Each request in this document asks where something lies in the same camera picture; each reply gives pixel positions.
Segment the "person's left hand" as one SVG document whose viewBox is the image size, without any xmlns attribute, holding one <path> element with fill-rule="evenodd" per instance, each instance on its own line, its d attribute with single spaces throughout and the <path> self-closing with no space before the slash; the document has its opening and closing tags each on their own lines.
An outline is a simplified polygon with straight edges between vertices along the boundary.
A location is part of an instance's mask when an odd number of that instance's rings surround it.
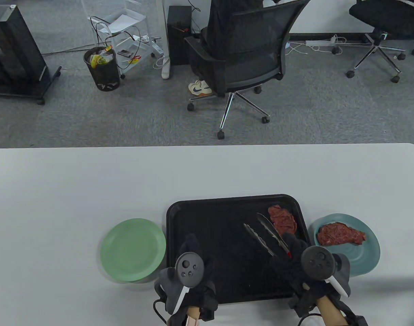
<svg viewBox="0 0 414 326">
<path fill-rule="evenodd" d="M 214 283 L 216 260 L 212 255 L 203 252 L 197 237 L 193 233 L 186 235 L 185 241 L 179 249 L 180 254 L 185 252 L 198 254 L 204 263 L 205 270 L 201 282 L 196 287 L 190 289 L 187 295 L 185 295 L 179 310 L 186 317 L 189 308 L 195 307 L 199 309 L 199 317 L 202 321 L 212 321 L 219 305 L 216 298 L 216 285 Z"/>
</svg>

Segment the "person's right hand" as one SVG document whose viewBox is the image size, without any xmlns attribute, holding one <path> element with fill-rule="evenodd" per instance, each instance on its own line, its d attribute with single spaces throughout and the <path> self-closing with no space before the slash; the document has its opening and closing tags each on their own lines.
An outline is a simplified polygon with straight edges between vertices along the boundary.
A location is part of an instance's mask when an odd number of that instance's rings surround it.
<svg viewBox="0 0 414 326">
<path fill-rule="evenodd" d="M 307 290 L 304 289 L 303 284 L 306 284 L 309 287 L 309 293 L 313 295 L 315 299 L 324 296 L 340 298 L 339 294 L 331 284 L 310 278 L 303 270 L 301 257 L 304 250 L 309 247 L 308 244 L 305 241 L 296 238 L 292 233 L 284 233 L 282 238 L 287 244 L 291 256 L 288 256 L 284 250 L 279 249 L 276 256 L 271 258 L 270 263 L 273 269 L 290 284 L 298 298 L 301 298 L 307 292 Z"/>
</svg>

